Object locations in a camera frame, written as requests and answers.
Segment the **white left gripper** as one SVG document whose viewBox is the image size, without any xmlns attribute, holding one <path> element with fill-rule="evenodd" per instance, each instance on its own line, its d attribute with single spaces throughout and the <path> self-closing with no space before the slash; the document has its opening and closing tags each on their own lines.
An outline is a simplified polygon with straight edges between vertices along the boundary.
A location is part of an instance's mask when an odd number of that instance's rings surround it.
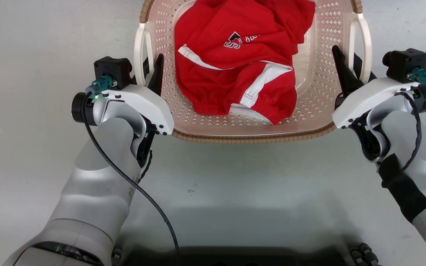
<svg viewBox="0 0 426 266">
<path fill-rule="evenodd" d="M 100 123 L 121 118 L 132 126 L 135 133 L 145 135 L 149 120 L 160 134 L 171 135 L 174 130 L 173 116 L 167 102 L 161 97 L 164 61 L 164 55 L 159 54 L 151 71 L 149 58 L 146 57 L 141 74 L 137 74 L 135 64 L 132 65 L 131 85 L 121 91 L 103 91 L 100 96 Z M 138 83 L 137 77 L 142 77 L 143 82 Z"/>
</svg>

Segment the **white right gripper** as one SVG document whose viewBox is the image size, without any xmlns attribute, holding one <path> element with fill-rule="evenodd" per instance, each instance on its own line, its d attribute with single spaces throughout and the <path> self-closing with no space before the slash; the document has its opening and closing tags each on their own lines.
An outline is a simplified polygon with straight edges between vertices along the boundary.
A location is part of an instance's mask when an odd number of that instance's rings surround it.
<svg viewBox="0 0 426 266">
<path fill-rule="evenodd" d="M 343 103 L 332 113 L 333 123 L 337 128 L 349 127 L 353 120 L 371 111 L 396 93 L 409 91 L 417 82 L 400 83 L 389 77 L 377 78 L 370 71 L 367 82 L 360 80 L 362 59 L 354 53 L 353 71 L 345 64 L 345 55 L 334 45 L 332 54 L 335 61 L 342 95 L 347 96 Z"/>
</svg>

